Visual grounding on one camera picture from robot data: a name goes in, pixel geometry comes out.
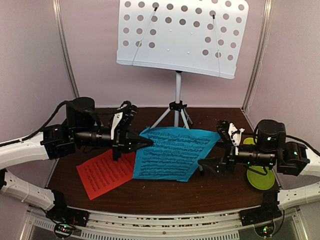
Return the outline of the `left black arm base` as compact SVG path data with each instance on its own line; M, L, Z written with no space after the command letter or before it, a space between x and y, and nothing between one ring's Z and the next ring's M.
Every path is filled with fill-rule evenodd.
M54 221L67 223L73 226L86 227L89 212L67 206L65 196L58 190L52 190L53 207L46 211L46 216Z

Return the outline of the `blue sheet music page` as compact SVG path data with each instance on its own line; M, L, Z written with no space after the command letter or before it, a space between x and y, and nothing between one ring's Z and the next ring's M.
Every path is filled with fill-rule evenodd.
M153 145L136 151L133 179L188 182L221 139L214 131L182 127L146 128L141 137Z

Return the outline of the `white folding music stand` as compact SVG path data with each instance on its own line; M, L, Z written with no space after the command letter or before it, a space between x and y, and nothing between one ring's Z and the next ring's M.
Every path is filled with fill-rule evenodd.
M245 0L122 0L120 65L173 70L174 126L192 124L181 101L182 73L233 79L246 28Z

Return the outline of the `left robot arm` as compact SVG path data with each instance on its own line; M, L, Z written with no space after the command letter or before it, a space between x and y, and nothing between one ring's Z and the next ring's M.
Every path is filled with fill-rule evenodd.
M61 124L50 125L61 107L66 118ZM78 97L61 102L38 130L30 135L0 144L0 192L53 213L61 222L72 218L64 194L41 188L12 174L9 168L35 161L56 160L74 154L82 147L110 148L112 159L150 147L153 141L132 132L129 127L137 107L124 101L110 111L111 123L104 125L90 97Z

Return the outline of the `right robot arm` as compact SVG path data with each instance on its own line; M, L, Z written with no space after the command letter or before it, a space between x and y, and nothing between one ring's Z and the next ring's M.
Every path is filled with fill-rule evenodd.
M266 191L275 183L273 170L295 177L320 175L320 152L306 141L288 135L282 122L260 120L250 134L252 144L241 142L245 130L232 122L219 120L216 130L222 139L218 146L225 150L223 157L199 159L198 164L217 175L233 173L240 165L246 168L249 183Z

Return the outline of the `red sheet music page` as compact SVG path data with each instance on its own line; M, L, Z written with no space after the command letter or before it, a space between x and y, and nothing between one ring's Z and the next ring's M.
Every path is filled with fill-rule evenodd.
M136 153L123 154L117 161L108 150L76 167L90 200L127 183L133 178Z

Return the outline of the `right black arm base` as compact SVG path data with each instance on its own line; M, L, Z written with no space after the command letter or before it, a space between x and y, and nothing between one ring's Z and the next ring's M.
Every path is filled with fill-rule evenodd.
M267 191L263 194L260 206L241 210L239 218L242 226L255 225L282 217L283 213L278 207L279 192L279 190Z

